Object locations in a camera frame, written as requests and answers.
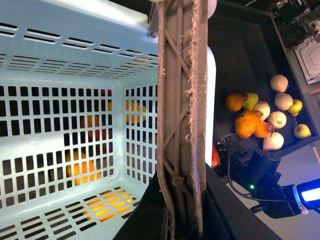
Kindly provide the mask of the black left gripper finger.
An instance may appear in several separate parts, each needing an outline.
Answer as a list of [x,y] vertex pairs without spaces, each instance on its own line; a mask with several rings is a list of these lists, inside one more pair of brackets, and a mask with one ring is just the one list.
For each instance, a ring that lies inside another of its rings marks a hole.
[[135,210],[115,240],[170,240],[170,214],[155,173]]

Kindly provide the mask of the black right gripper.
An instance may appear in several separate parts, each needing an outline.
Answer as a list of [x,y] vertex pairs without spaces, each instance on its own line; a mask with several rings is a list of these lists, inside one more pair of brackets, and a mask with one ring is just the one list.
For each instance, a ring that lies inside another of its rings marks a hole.
[[[258,202],[250,208],[271,218],[300,214],[293,185],[281,186],[277,171],[281,158],[260,148],[246,148],[233,133],[217,142],[220,163],[217,174],[240,185],[248,193],[238,194]],[[279,240],[280,237],[255,216],[223,183],[207,163],[201,166],[202,240]]]

